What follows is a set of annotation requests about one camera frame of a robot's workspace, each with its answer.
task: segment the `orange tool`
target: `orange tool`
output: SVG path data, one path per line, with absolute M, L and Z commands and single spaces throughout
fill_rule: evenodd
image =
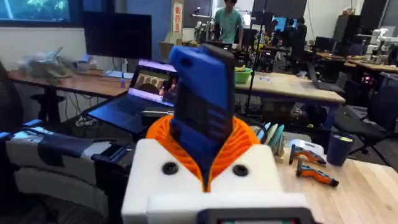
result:
M 325 174 L 324 172 L 312 169 L 310 166 L 303 165 L 302 159 L 298 159 L 296 176 L 313 177 L 319 183 L 327 184 L 332 187 L 337 187 L 337 185 L 339 184 L 337 180 L 331 178 L 329 175 Z
M 303 149 L 302 147 L 298 147 L 295 144 L 292 145 L 292 150 L 290 151 L 289 165 L 292 165 L 293 159 L 299 156 L 305 156 L 312 163 L 316 163 L 319 165 L 326 165 L 326 161 L 318 154 Z

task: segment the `laptop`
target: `laptop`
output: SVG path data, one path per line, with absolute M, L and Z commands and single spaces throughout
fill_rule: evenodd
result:
M 308 74 L 310 75 L 311 81 L 313 82 L 316 88 L 318 88 L 319 90 L 328 90 L 337 93 L 345 93 L 345 91 L 336 84 L 319 82 L 313 65 L 310 62 L 307 62 L 307 66 L 308 66 Z
M 174 106 L 178 74 L 169 64 L 140 60 L 127 93 L 95 108 L 88 115 L 129 133 L 146 129 L 141 113 L 149 107 Z

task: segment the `green bowl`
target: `green bowl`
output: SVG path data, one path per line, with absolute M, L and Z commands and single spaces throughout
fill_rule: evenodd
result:
M 235 83 L 246 84 L 251 72 L 250 68 L 244 68 L 244 72 L 235 72 Z

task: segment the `blue cup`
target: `blue cup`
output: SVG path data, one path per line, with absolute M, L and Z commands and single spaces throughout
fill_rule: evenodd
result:
M 346 133 L 332 133 L 329 138 L 326 160 L 334 166 L 342 166 L 354 144 L 354 137 Z

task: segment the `teal t-shirt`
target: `teal t-shirt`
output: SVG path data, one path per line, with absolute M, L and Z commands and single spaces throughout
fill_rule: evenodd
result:
M 243 27 L 242 16 L 235 9 L 228 14 L 225 13 L 225 9 L 218 10 L 214 22 L 223 29 L 221 40 L 227 44 L 233 44 L 236 29 Z

